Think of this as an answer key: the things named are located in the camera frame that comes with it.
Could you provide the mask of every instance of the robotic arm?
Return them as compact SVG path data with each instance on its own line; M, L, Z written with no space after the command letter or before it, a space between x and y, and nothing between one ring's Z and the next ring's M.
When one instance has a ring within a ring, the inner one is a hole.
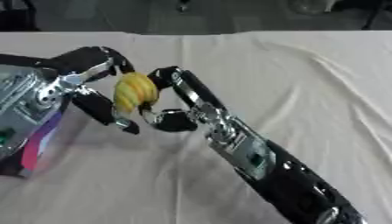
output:
M252 188L294 224L366 224L336 189L285 149L259 136L189 72L178 67L135 73L118 52L83 47L53 59L0 55L0 171L31 154L29 145L43 127L53 124L69 102L98 122L114 123L137 134L128 115L138 108L153 128L193 131L206 125L209 146L225 158ZM117 71L114 102L85 86ZM172 88L189 110L154 112L161 90Z
M289 221L366 224L335 188L287 150L259 136L241 119L231 115L193 73L169 67L158 69L149 77L160 90L173 88L190 110L166 110L157 114L151 111L151 106L142 105L139 111L147 123L163 131L194 130L197 124L207 125L209 146Z

